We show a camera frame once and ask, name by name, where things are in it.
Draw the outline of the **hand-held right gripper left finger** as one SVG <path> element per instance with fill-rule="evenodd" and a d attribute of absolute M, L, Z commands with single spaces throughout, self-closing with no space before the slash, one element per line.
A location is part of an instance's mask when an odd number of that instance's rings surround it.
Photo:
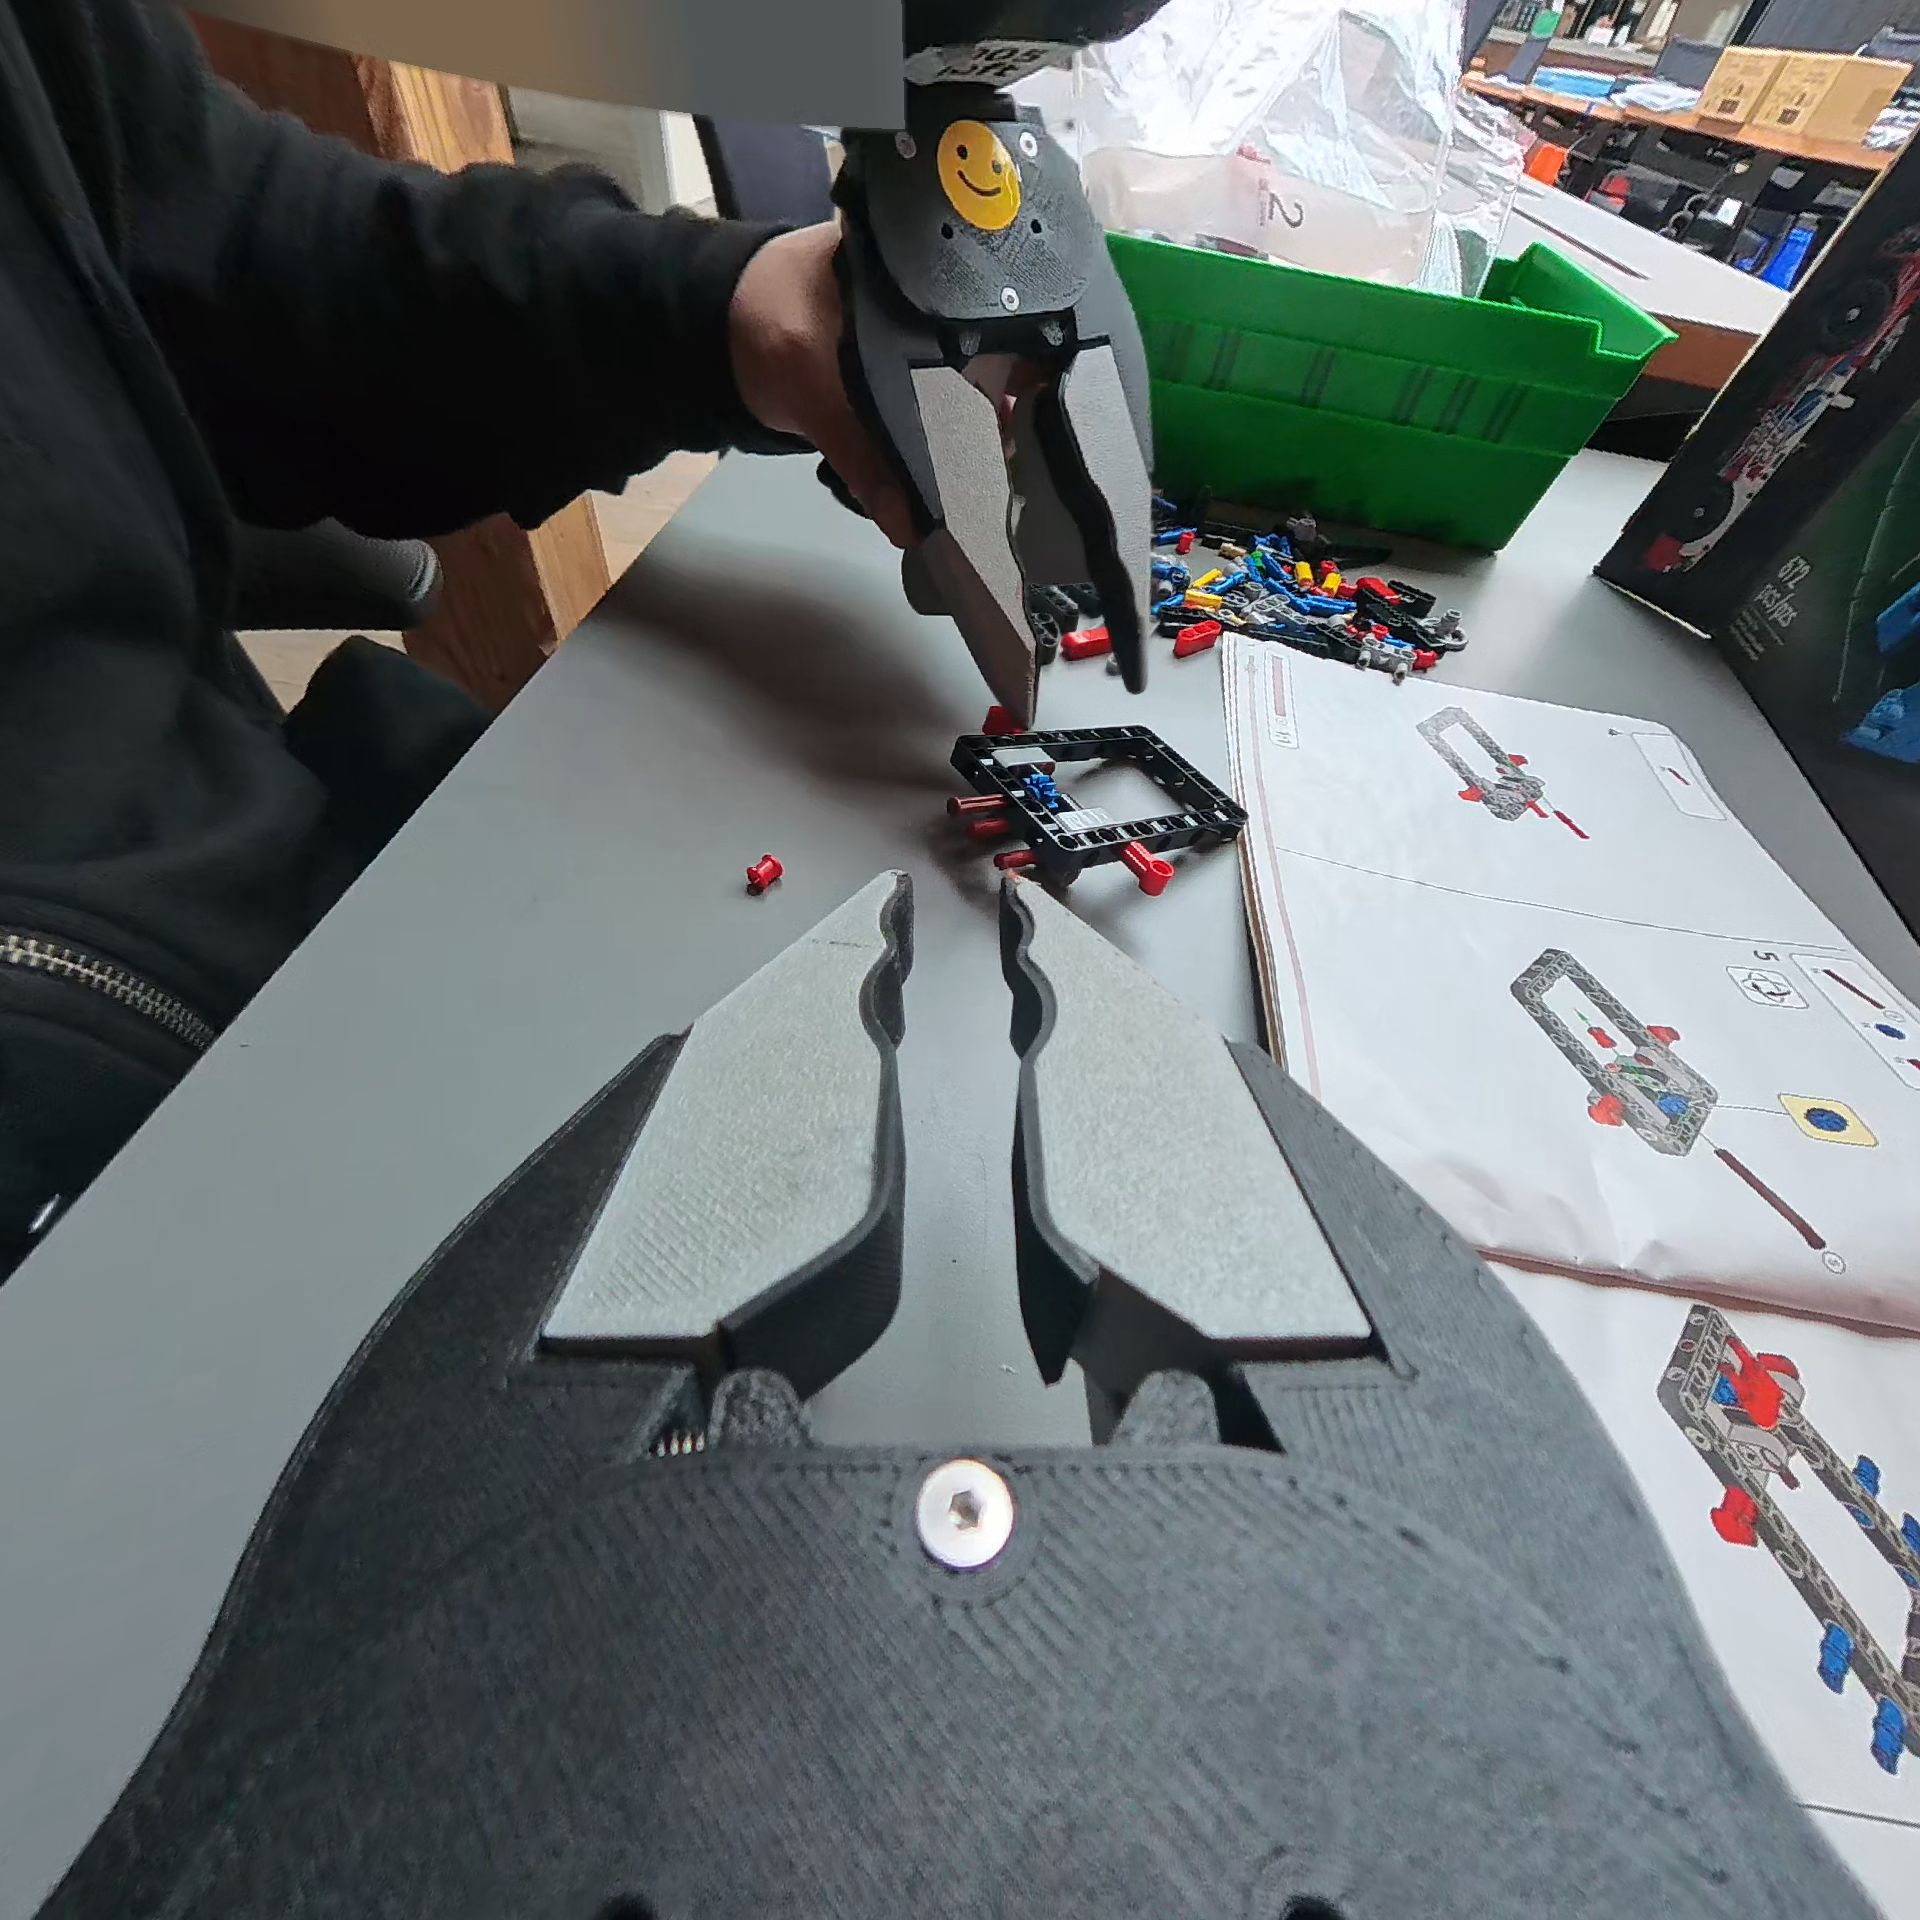
<path fill-rule="evenodd" d="M 882 870 L 668 1048 L 541 1347 L 780 1374 L 811 1398 L 892 1323 L 903 1283 L 897 1052 L 915 886 Z"/>

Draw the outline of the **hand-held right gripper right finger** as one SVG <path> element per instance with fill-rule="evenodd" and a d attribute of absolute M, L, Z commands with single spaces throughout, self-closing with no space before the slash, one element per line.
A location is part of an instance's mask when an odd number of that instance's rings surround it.
<path fill-rule="evenodd" d="M 1236 1396 L 1244 1364 L 1373 1359 L 1379 1332 L 1210 1020 L 1034 879 L 999 889 L 1013 997 L 1015 1263 L 1045 1381 L 1092 1439 L 1138 1387 Z"/>

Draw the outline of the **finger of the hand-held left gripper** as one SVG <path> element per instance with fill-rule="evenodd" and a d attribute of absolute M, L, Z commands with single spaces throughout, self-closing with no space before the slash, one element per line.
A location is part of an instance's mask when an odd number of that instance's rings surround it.
<path fill-rule="evenodd" d="M 909 376 L 937 507 L 932 529 L 903 557 L 908 604 L 952 617 L 994 702 L 1028 728 L 1040 665 L 1025 612 L 997 403 L 949 366 L 915 368 Z"/>
<path fill-rule="evenodd" d="M 1082 347 L 1031 404 L 1031 577 L 1092 587 L 1121 679 L 1146 693 L 1151 483 L 1116 350 Z"/>

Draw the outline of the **black lego frame assembly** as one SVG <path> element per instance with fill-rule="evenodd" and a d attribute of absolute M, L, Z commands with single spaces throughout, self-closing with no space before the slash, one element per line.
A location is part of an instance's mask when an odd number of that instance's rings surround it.
<path fill-rule="evenodd" d="M 1146 811 L 1117 816 L 1067 785 L 1067 775 L 1116 768 L 1148 785 Z M 993 848 L 1002 872 L 1061 886 L 1121 869 L 1140 894 L 1161 896 L 1177 852 L 1228 848 L 1248 824 L 1245 808 L 1151 726 L 1015 728 L 994 709 L 985 732 L 955 739 L 952 769 L 964 785 L 947 803 L 960 831 Z"/>

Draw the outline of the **person's left forearm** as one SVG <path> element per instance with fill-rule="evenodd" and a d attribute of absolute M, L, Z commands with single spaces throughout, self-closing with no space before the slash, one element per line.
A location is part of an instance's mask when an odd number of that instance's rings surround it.
<path fill-rule="evenodd" d="M 672 451 L 771 443 L 730 303 L 778 225 L 376 160 L 218 79 L 152 133 L 129 277 L 241 519 L 530 525 Z"/>

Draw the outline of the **pile of loose lego pieces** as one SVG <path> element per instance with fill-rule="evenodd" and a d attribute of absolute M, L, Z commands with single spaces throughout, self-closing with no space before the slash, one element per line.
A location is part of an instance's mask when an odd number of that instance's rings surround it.
<path fill-rule="evenodd" d="M 1393 543 L 1308 512 L 1224 512 L 1207 488 L 1154 492 L 1148 509 L 1146 628 L 1177 659 L 1241 637 L 1404 680 L 1471 647 L 1459 609 L 1395 573 Z"/>

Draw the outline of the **lego instruction booklet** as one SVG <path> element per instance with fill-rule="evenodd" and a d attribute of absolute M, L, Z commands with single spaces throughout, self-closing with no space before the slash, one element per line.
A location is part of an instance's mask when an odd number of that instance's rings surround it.
<path fill-rule="evenodd" d="M 1259 639 L 1220 693 L 1276 1052 L 1544 1327 L 1915 1916 L 1915 998 L 1647 718 Z"/>

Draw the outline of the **lego set cardboard box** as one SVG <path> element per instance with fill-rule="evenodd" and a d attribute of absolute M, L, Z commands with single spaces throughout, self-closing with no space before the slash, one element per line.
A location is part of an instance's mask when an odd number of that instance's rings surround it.
<path fill-rule="evenodd" d="M 1919 152 L 1689 429 L 1596 575 L 1713 639 L 1919 931 Z"/>

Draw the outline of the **person's left hand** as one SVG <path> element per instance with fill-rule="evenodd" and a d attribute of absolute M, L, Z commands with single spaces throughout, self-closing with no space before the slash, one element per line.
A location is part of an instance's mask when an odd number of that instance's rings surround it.
<path fill-rule="evenodd" d="M 922 541 L 909 501 L 841 373 L 839 233 L 839 222 L 783 230 L 753 253 L 727 313 L 737 391 L 759 424 L 810 443 L 889 543 L 908 551 Z"/>

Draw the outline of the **green plastic storage bin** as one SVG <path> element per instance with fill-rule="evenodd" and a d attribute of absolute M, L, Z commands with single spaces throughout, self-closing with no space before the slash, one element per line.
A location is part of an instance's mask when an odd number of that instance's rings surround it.
<path fill-rule="evenodd" d="M 1245 507 L 1503 549 L 1673 331 L 1544 244 L 1479 297 L 1108 233 L 1153 475 Z"/>

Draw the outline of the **clear plastic bag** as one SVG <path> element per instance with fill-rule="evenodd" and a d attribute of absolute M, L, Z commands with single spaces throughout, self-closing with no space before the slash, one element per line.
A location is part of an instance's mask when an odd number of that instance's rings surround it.
<path fill-rule="evenodd" d="M 1479 297 L 1527 139 L 1464 87 L 1497 5 L 1175 3 L 1072 63 L 1113 233 Z"/>

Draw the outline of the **white background table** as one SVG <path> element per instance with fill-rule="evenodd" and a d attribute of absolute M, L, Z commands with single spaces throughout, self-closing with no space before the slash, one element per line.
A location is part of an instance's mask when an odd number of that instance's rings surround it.
<path fill-rule="evenodd" d="M 1699 421 L 1791 302 L 1753 273 L 1532 179 L 1520 180 L 1505 253 L 1527 244 L 1551 246 L 1673 333 L 1617 421 Z"/>

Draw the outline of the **brown cardboard box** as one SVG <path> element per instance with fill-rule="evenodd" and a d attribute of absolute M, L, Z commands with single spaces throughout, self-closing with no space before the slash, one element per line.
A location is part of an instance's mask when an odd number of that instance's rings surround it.
<path fill-rule="evenodd" d="M 1719 48 L 1719 60 L 1699 92 L 1697 117 L 1719 128 L 1745 128 L 1760 115 L 1788 61 L 1791 53 L 1781 48 Z"/>
<path fill-rule="evenodd" d="M 1912 70 L 1912 60 L 1783 53 L 1746 128 L 1860 144 Z"/>

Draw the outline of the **wooden post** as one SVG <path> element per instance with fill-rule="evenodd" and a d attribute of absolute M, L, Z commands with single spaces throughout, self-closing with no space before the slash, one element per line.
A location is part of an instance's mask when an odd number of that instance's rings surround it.
<path fill-rule="evenodd" d="M 456 172 L 523 160 L 588 164 L 647 211 L 714 206 L 688 117 L 571 100 L 353 54 L 209 14 L 189 14 L 212 69 L 256 104 L 289 111 L 386 160 Z M 484 519 L 439 541 L 437 612 L 400 643 L 423 665 L 500 709 L 602 604 L 637 552 L 714 470 L 676 453 L 621 488 L 569 501 L 532 529 Z"/>

